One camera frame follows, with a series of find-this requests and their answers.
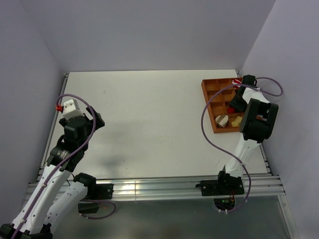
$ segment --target black bracket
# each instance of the black bracket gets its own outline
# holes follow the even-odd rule
[[[3,239],[12,238],[15,229],[14,224],[3,224],[0,228],[0,237]],[[30,235],[30,231],[25,231],[24,233],[18,232],[17,239],[52,239],[53,235],[50,231],[51,224],[43,225],[40,233]]]
[[[113,196],[113,187],[112,183],[102,183],[97,184],[96,178],[85,174],[80,173],[74,177],[74,182],[80,182],[85,187],[88,188],[88,194],[85,199],[88,200],[109,200],[112,199]],[[78,203],[78,211],[81,214],[90,214],[97,213],[100,208],[100,203],[96,202],[79,202]]]
[[[242,84],[249,85],[253,88],[256,88],[257,80],[255,76],[246,75],[243,76]],[[243,94],[246,90],[246,87],[241,86],[238,90],[234,98],[230,101],[229,105],[234,107],[237,112],[245,112],[247,108],[247,103],[243,99]]]
[[[242,195],[245,193],[241,178],[232,177],[224,170],[225,168],[219,172],[217,180],[202,180],[196,184],[196,188],[200,187],[202,196]]]
[[[274,103],[250,99],[239,127],[239,132],[243,133],[244,139],[252,139],[257,143],[268,139],[273,132],[278,108],[279,106]]]
[[[95,187],[94,196],[89,197],[90,200],[108,200],[112,199],[113,196],[113,187],[114,184],[97,184]],[[78,203],[78,211],[81,214],[93,214],[97,213],[100,208],[100,203],[90,203],[90,202],[79,202]]]

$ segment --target cable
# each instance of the cable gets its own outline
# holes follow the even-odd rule
[[[116,204],[111,202],[111,201],[105,201],[105,200],[82,200],[82,202],[89,202],[89,203],[107,203],[107,204],[111,204],[114,208],[113,210],[107,214],[106,216],[103,217],[98,217],[98,218],[94,218],[94,217],[89,217],[85,214],[81,214],[82,217],[86,218],[86,219],[91,219],[91,220],[100,220],[100,219],[104,219],[104,218],[108,218],[109,216],[113,215],[114,212],[116,211]]]
[[[275,95],[275,94],[270,93],[270,92],[268,92],[268,91],[262,91],[262,90],[260,90],[261,92],[264,92],[265,94],[268,94],[268,95],[271,95],[271,96],[276,96],[276,97],[281,96],[281,95],[284,93],[283,87],[279,84],[278,81],[274,80],[273,78],[269,78],[269,77],[257,77],[257,78],[256,78],[256,80],[259,80],[259,79],[271,80],[271,81],[275,82],[275,83],[279,86],[279,88],[280,88],[280,94],[279,94],[279,95]]]
[[[74,152],[72,152],[68,157],[66,157],[64,160],[62,160],[53,170],[52,172],[47,176],[47,178],[45,179],[44,181],[44,185],[47,185],[48,182],[50,181],[51,177],[54,175],[54,173],[59,170],[59,168],[64,164],[66,163],[68,160],[70,160],[74,155],[76,155],[84,146],[86,146],[88,144],[88,142],[90,141],[90,139],[92,138],[93,136],[93,133],[95,131],[95,127],[96,127],[96,118],[95,118],[95,115],[94,115],[94,111],[92,109],[92,107],[82,98],[76,96],[76,95],[72,95],[72,94],[64,94],[64,95],[60,95],[58,97],[58,99],[56,100],[56,106],[59,105],[59,101],[63,98],[63,97],[73,97],[73,98],[76,98],[78,100],[80,100],[81,102],[83,102],[89,109],[89,111],[91,112],[92,114],[92,117],[93,117],[93,127],[92,127],[92,131],[89,135],[89,137],[86,139],[86,141],[77,149],[75,150]],[[16,235],[20,232],[23,224],[25,223],[27,217],[30,215],[33,207],[35,206],[35,204],[37,203],[39,197],[41,196],[43,190],[44,190],[45,187],[40,187],[38,193],[35,195],[33,201],[31,202],[30,204],[30,207],[26,210],[26,213],[24,214],[22,220],[21,220],[21,223],[18,225],[18,227],[16,228],[14,234],[12,235],[12,239],[14,239],[16,237]]]
[[[74,174],[73,174],[73,173],[71,173],[71,175],[73,176],[73,180],[74,180]],[[71,184],[70,184],[69,180],[67,179],[66,181],[67,181],[67,183],[69,184],[69,186],[71,186]]]
[[[271,80],[271,81],[275,82],[275,83],[279,86],[279,88],[280,88],[280,90],[281,90],[280,94],[279,94],[279,95],[275,95],[275,94],[269,93],[269,92],[267,92],[267,91],[263,91],[263,90],[261,90],[261,89],[259,89],[259,88],[254,88],[254,87],[251,87],[251,86],[245,85],[245,84],[233,84],[233,85],[230,85],[230,86],[226,86],[224,89],[221,89],[221,90],[218,91],[215,95],[213,95],[213,96],[210,98],[210,100],[207,102],[207,104],[206,104],[206,106],[205,106],[205,108],[204,108],[204,110],[203,110],[203,113],[202,113],[202,115],[201,115],[201,120],[200,120],[201,131],[202,131],[202,133],[203,133],[205,139],[207,140],[207,142],[208,142],[209,144],[211,144],[213,147],[215,147],[215,148],[219,149],[220,151],[222,151],[222,152],[224,152],[224,153],[227,153],[227,154],[229,154],[230,156],[232,156],[233,158],[235,158],[235,159],[242,165],[242,167],[243,167],[243,169],[244,169],[244,171],[245,171],[245,173],[246,173],[246,175],[247,175],[247,177],[248,177],[248,180],[249,180],[248,191],[247,191],[247,194],[246,194],[244,200],[243,200],[242,203],[240,203],[237,207],[235,207],[235,208],[232,209],[232,210],[229,210],[228,212],[233,212],[233,211],[239,209],[239,208],[247,201],[247,199],[248,199],[248,197],[249,197],[249,194],[250,194],[250,190],[251,190],[251,177],[250,177],[250,174],[249,174],[248,171],[247,171],[246,166],[243,164],[243,162],[242,162],[236,155],[234,155],[234,154],[232,154],[231,152],[229,152],[229,151],[227,151],[227,150],[225,150],[225,149],[223,149],[223,148],[217,146],[216,144],[214,144],[212,141],[209,140],[209,138],[207,137],[207,135],[206,135],[206,133],[205,133],[205,130],[204,130],[204,115],[205,115],[205,112],[206,112],[208,106],[210,105],[210,103],[212,102],[212,100],[213,100],[217,95],[219,95],[219,94],[222,93],[223,91],[225,91],[225,90],[227,90],[227,89],[229,89],[229,88],[235,87],[235,86],[242,86],[242,87],[246,87],[246,88],[252,89],[252,90],[254,90],[254,91],[261,91],[261,92],[263,92],[263,93],[265,93],[265,94],[268,94],[268,95],[271,95],[271,96],[281,96],[281,95],[283,94],[284,90],[283,90],[282,86],[279,84],[279,82],[277,82],[276,80],[274,80],[274,79],[272,79],[272,78],[266,78],[266,77],[260,77],[260,78],[256,78],[256,79],[268,79],[268,80]]]

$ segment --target orange tray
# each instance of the orange tray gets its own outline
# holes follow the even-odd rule
[[[210,79],[203,80],[201,87],[203,89],[206,103],[210,98],[216,94],[219,90],[231,85],[231,81],[237,79],[242,81],[242,78],[225,78],[225,79]],[[229,108],[229,102],[234,98],[236,94],[235,88],[230,88],[219,94],[208,106],[208,114],[213,127],[214,133],[228,133],[228,132],[239,132],[239,127],[232,127],[231,123],[236,119],[237,116],[244,116],[244,113],[229,114],[227,108]],[[225,128],[218,128],[215,118],[219,115],[228,115],[228,125]]]

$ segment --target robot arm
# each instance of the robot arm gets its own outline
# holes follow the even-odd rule
[[[256,87],[256,79],[245,76],[243,84]],[[270,137],[279,107],[266,100],[260,91],[244,87],[237,91],[230,105],[245,112],[239,127],[240,139],[233,154],[246,165],[253,151]],[[245,193],[242,179],[242,164],[231,157],[219,172],[217,180],[203,180],[196,187],[201,188],[202,196],[241,195]],[[235,200],[214,199],[214,202],[221,210],[230,210],[235,206]]]
[[[45,179],[62,160],[77,150],[87,140],[93,128],[93,121],[89,120],[85,114],[80,111],[76,100],[65,102],[62,110],[64,118],[62,118],[59,123],[64,127],[64,135],[60,137],[57,145],[51,150],[43,176],[23,210],[11,224],[1,226],[0,236],[4,239],[12,238],[20,223],[23,223],[23,225],[19,231],[15,233],[16,239],[51,239],[52,233],[60,221],[74,205],[83,198],[95,199],[97,197],[96,179],[90,175],[81,173],[75,177],[74,183],[72,183],[69,190],[67,190],[57,202],[52,204],[61,186],[83,158],[84,152],[88,149],[88,145],[64,163],[60,167],[60,170],[57,170],[53,174],[46,185],[44,184]],[[101,119],[100,114],[95,111],[94,114],[96,118],[95,130],[97,130],[103,127],[105,123]],[[44,190],[36,204],[28,217],[23,219],[35,195],[42,187],[44,187]]]

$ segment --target metal frame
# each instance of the metal frame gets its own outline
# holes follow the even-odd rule
[[[68,78],[69,78],[69,73],[65,73],[65,74],[64,74],[64,79],[63,79],[63,84],[62,84],[62,89],[61,89],[60,95],[64,94],[64,91],[65,91],[65,87],[66,87],[66,83],[67,83],[67,81],[68,81]],[[54,114],[52,126],[51,126],[51,129],[50,129],[48,141],[47,141],[46,146],[45,146],[45,150],[44,150],[44,154],[43,154],[43,157],[42,157],[42,163],[41,163],[41,165],[44,165],[44,164],[45,164],[45,161],[46,161],[47,158],[48,158],[49,147],[50,147],[50,144],[51,144],[51,140],[52,140],[52,135],[53,135],[53,131],[54,131],[54,128],[55,128],[55,124],[56,124],[57,119],[58,119],[58,113],[59,113],[59,112],[56,111],[55,114]]]
[[[65,74],[61,94],[64,93],[69,74]],[[42,158],[42,165],[45,165],[49,153],[49,146],[51,143],[55,124],[57,122],[56,113],[51,126],[48,142],[46,144],[45,152]],[[261,153],[263,155],[265,165],[267,168],[266,174],[254,174],[252,178],[252,188],[250,196],[278,196],[283,216],[286,221],[291,238],[299,239],[299,234],[296,229],[290,208],[287,203],[286,193],[281,183],[279,176],[273,176],[267,162],[267,158],[262,145],[260,145]],[[24,198],[23,206],[27,203],[31,194],[41,178],[43,173],[43,166],[40,168],[38,180],[34,184],[29,184]],[[195,188],[201,180],[215,180],[217,176],[195,176],[195,177],[172,177],[172,178],[149,178],[149,179],[107,179],[97,180],[98,184],[113,183],[114,192],[112,201],[149,201],[149,200],[181,200],[181,199],[207,199],[213,197],[203,197],[201,191]],[[245,189],[248,189],[248,178],[245,177]],[[59,199],[63,193],[69,188],[68,183],[64,183],[61,187],[54,202]]]
[[[122,179],[122,180],[97,180],[97,184],[114,184],[112,201],[149,201],[149,200],[177,200],[177,199],[207,199],[203,197],[201,190],[195,185],[201,180],[216,180],[217,176],[196,176],[178,178],[151,178],[151,179]],[[250,196],[277,196],[285,195],[279,176],[252,176],[252,187]],[[248,189],[248,178],[245,177],[245,188]],[[33,193],[35,184],[29,184],[24,203],[28,201]],[[57,197],[69,188],[68,183],[64,183]]]
[[[288,228],[288,232],[290,234],[290,238],[291,239],[300,239],[301,237],[298,233],[293,215],[290,211],[287,197],[285,195],[278,196],[278,200],[279,200],[280,207],[281,207],[281,210],[282,210],[283,215],[284,215],[284,219],[286,221],[286,225]]]

